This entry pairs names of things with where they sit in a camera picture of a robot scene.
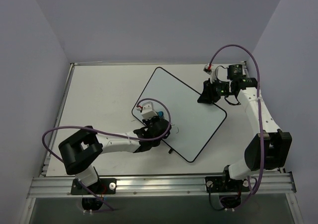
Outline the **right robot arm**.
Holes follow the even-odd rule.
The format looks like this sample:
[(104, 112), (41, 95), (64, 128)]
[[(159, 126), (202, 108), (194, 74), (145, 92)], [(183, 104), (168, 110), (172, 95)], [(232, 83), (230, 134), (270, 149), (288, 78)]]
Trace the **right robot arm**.
[(281, 168), (285, 165), (292, 143), (292, 136), (284, 132), (272, 118), (261, 96), (256, 78), (247, 77), (242, 64), (229, 65), (226, 81), (218, 77), (218, 67), (208, 64), (204, 67), (210, 77), (203, 83), (203, 91), (197, 102), (208, 106), (215, 105), (221, 98), (227, 100), (233, 96), (248, 117), (253, 131), (253, 138), (246, 147), (242, 159), (227, 165), (223, 174), (207, 186), (213, 192), (237, 192), (249, 190), (255, 193), (250, 185), (253, 174), (258, 173), (255, 186), (260, 185), (263, 172)]

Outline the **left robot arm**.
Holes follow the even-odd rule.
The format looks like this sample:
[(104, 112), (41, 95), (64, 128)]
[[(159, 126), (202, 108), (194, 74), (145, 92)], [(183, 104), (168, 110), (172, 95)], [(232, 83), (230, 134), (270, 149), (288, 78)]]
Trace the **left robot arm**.
[(160, 116), (145, 121), (146, 126), (128, 133), (107, 136), (86, 126), (62, 141), (58, 148), (67, 175), (75, 175), (89, 194), (100, 189), (100, 181), (92, 163), (104, 153), (149, 151), (170, 135), (171, 124)]

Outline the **white whiteboard black frame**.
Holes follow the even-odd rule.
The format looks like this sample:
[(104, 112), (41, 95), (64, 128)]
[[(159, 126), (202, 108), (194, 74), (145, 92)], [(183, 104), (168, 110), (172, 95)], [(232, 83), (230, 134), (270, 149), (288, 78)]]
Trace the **white whiteboard black frame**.
[(227, 117), (217, 105), (198, 103), (199, 96), (182, 80), (157, 67), (137, 100), (142, 108), (152, 102), (153, 109), (171, 121), (164, 142), (187, 162), (194, 162)]

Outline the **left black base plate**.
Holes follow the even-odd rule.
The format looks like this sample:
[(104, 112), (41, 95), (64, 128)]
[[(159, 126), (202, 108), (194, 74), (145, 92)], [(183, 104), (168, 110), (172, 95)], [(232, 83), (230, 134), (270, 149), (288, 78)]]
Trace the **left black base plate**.
[[(112, 195), (116, 193), (117, 180), (115, 178), (99, 178), (99, 180), (88, 186), (87, 188), (97, 195)], [(89, 195), (90, 193), (85, 190), (78, 182), (74, 179), (71, 186), (71, 195)]]

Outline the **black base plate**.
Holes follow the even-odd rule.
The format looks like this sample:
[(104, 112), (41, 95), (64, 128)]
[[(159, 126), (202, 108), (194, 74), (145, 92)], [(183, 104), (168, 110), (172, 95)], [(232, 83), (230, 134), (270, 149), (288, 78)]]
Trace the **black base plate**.
[[(88, 186), (87, 188), (97, 195), (112, 195), (116, 193), (117, 180), (115, 178), (99, 178), (99, 180)], [(71, 186), (71, 195), (89, 195), (90, 193), (85, 190), (78, 182), (74, 179)]]
[(211, 193), (249, 192), (249, 187), (243, 185), (243, 180), (225, 179), (222, 176), (206, 176), (206, 191)]

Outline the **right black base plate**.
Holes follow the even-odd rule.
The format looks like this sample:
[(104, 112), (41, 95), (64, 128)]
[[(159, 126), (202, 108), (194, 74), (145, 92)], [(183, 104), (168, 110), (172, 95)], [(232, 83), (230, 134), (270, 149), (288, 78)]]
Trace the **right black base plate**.
[(206, 176), (206, 191), (211, 193), (249, 192), (249, 187), (243, 185), (243, 180), (225, 179), (222, 176)]

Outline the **aluminium front rail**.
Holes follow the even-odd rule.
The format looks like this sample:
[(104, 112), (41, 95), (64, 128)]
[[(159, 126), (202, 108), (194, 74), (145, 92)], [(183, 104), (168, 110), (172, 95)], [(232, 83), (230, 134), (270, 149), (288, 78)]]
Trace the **aluminium front rail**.
[[(168, 176), (117, 176), (116, 197), (201, 196), (206, 191), (205, 177), (219, 175), (168, 175)], [(34, 178), (28, 198), (91, 198), (92, 195), (71, 195), (74, 177)], [(291, 173), (266, 172), (258, 194), (295, 193), (296, 186)], [(235, 195), (236, 193), (211, 193)]]

